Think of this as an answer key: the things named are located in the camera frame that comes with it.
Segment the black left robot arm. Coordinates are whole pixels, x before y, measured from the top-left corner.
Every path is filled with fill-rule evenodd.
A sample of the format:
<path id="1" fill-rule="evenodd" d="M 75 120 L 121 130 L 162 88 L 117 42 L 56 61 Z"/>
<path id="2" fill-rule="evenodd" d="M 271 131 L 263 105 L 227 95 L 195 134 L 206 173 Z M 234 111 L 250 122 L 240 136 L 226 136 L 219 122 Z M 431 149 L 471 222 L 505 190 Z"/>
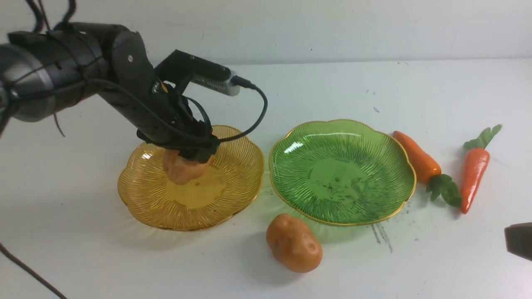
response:
<path id="1" fill-rule="evenodd" d="M 220 142 L 187 98 L 165 86 L 144 40 L 123 25 L 74 22 L 47 34 L 12 32 L 1 45 L 1 99 L 9 118 L 41 121 L 98 95 L 148 144 L 207 162 Z"/>

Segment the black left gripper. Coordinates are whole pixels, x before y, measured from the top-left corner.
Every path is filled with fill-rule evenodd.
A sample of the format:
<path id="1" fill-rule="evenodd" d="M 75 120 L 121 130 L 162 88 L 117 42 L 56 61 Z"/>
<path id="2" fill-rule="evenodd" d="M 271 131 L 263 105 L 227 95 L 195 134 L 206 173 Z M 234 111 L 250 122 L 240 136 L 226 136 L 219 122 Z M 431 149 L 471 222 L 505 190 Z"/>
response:
<path id="1" fill-rule="evenodd" d="M 99 93 L 137 128 L 147 144 L 179 151 L 179 156 L 206 164 L 219 148 L 207 113 L 200 106 L 198 120 L 190 108 L 191 98 L 167 86 L 155 73 L 137 33 L 123 30 L 111 41 L 109 78 L 99 80 Z"/>

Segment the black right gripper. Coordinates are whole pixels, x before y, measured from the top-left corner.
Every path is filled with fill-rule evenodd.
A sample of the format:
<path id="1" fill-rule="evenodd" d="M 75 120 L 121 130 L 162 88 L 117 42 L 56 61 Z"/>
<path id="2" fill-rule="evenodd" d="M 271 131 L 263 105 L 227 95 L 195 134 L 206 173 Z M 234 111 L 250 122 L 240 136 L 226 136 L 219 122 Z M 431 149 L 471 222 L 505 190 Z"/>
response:
<path id="1" fill-rule="evenodd" d="M 532 261 L 532 223 L 510 225 L 504 229 L 504 237 L 509 253 Z"/>

